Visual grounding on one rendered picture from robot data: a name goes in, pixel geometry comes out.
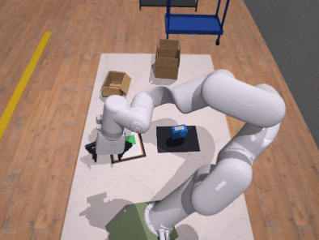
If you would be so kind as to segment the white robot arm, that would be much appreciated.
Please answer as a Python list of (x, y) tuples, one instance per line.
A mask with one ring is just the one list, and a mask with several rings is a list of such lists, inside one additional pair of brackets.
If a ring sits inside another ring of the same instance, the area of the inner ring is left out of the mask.
[(130, 106), (123, 96), (111, 95), (103, 114), (96, 115), (96, 125), (101, 124), (96, 129), (110, 139), (121, 137), (124, 128), (147, 132), (153, 109), (168, 103), (183, 114), (209, 105), (245, 122), (219, 151), (215, 165), (201, 166), (164, 199), (146, 206), (144, 221), (159, 240), (170, 240), (173, 226), (192, 213), (213, 216), (243, 194), (252, 181), (252, 164), (278, 134), (286, 112), (282, 97), (268, 84), (254, 87), (234, 78), (230, 71), (217, 70), (177, 86), (154, 86), (138, 93)]

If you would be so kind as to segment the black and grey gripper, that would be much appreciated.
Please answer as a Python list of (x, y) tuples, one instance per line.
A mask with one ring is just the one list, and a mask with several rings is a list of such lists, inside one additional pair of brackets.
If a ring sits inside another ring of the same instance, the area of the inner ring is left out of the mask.
[[(98, 131), (96, 135), (96, 141), (85, 145), (85, 149), (92, 154), (92, 160), (96, 162), (97, 155), (118, 155), (120, 161), (123, 154), (133, 147), (131, 142), (125, 141), (125, 130), (121, 137), (116, 139), (110, 139), (105, 137), (101, 131)], [(96, 147), (96, 151), (95, 148)], [(97, 154), (97, 155), (96, 155)]]

